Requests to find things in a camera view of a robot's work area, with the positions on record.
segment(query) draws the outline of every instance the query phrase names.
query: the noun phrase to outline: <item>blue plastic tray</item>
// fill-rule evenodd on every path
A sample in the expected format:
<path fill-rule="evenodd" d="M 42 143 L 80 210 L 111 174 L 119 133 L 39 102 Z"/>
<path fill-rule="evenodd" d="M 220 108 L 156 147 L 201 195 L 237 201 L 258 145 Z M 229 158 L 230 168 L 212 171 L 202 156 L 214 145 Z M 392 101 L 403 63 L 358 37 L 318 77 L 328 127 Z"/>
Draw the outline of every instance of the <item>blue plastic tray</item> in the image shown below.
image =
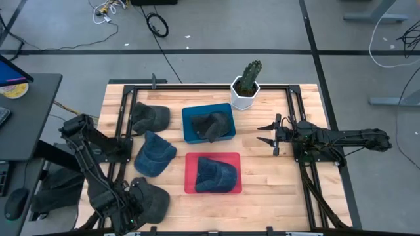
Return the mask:
<path fill-rule="evenodd" d="M 194 132 L 194 129 L 192 128 L 190 116 L 203 115 L 203 114 L 213 113 L 217 111 L 223 111 L 228 114 L 231 127 L 230 127 L 229 133 L 225 134 L 224 136 L 216 138 L 215 141 L 223 141 L 223 140 L 232 139 L 236 134 L 234 116 L 232 114 L 232 108 L 230 107 L 230 104 L 224 103 L 224 104 L 196 106 L 196 107 L 182 109 L 182 125 L 184 127 L 185 142 L 189 144 L 200 144 L 204 142 L 209 142 L 209 140 L 207 139 L 199 138 L 198 135 Z"/>

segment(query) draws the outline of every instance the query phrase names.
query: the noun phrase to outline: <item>denim cap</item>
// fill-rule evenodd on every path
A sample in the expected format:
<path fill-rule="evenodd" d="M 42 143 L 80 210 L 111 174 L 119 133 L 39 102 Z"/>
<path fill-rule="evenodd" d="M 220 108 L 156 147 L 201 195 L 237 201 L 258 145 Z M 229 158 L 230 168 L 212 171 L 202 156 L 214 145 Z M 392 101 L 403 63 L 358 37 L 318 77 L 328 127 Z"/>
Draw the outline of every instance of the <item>denim cap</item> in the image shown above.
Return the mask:
<path fill-rule="evenodd" d="M 156 177 L 175 158 L 177 149 L 157 134 L 146 131 L 146 140 L 135 159 L 137 171 L 148 177 Z"/>
<path fill-rule="evenodd" d="M 238 173 L 231 164 L 206 157 L 198 159 L 197 193 L 228 193 L 234 189 L 237 181 Z"/>

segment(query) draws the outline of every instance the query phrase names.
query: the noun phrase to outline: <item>red plastic tray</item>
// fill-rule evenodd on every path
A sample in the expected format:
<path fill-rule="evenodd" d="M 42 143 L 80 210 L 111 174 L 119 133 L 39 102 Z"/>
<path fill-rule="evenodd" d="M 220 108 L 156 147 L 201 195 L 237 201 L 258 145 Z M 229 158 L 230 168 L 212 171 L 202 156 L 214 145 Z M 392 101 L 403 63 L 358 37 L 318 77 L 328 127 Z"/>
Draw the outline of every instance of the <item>red plastic tray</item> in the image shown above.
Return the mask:
<path fill-rule="evenodd" d="M 232 191 L 228 193 L 242 192 L 241 177 L 241 156 L 239 153 L 187 153 L 185 157 L 185 183 L 184 190 L 186 193 L 197 193 L 195 186 L 197 180 L 198 158 L 206 157 L 210 160 L 220 161 L 231 164 L 238 172 L 238 181 Z"/>

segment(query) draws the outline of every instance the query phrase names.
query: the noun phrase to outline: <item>computer screen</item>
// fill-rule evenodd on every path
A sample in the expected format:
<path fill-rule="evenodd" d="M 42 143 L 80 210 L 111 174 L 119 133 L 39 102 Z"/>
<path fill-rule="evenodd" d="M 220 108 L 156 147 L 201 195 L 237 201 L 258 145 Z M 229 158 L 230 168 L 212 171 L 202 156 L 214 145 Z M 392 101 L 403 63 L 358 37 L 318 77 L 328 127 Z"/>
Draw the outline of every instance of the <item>computer screen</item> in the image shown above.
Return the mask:
<path fill-rule="evenodd" d="M 33 79 L 6 58 L 0 56 L 0 87 L 32 82 Z"/>

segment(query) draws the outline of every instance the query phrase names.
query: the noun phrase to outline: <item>white hexagonal planter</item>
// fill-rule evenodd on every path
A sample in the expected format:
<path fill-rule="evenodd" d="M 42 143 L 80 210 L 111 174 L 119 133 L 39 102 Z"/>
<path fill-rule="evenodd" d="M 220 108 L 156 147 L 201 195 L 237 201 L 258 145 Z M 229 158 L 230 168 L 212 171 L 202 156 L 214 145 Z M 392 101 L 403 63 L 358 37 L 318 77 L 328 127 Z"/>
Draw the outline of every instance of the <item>white hexagonal planter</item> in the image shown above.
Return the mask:
<path fill-rule="evenodd" d="M 239 96 L 234 89 L 234 85 L 236 84 L 236 81 L 238 81 L 239 78 L 242 78 L 242 76 L 236 77 L 234 82 L 230 85 L 230 104 L 234 108 L 244 111 L 252 106 L 252 103 L 254 102 L 255 97 L 260 91 L 260 86 L 258 85 L 257 82 L 254 82 L 255 86 L 257 87 L 257 91 L 255 91 L 255 94 L 252 97 Z"/>

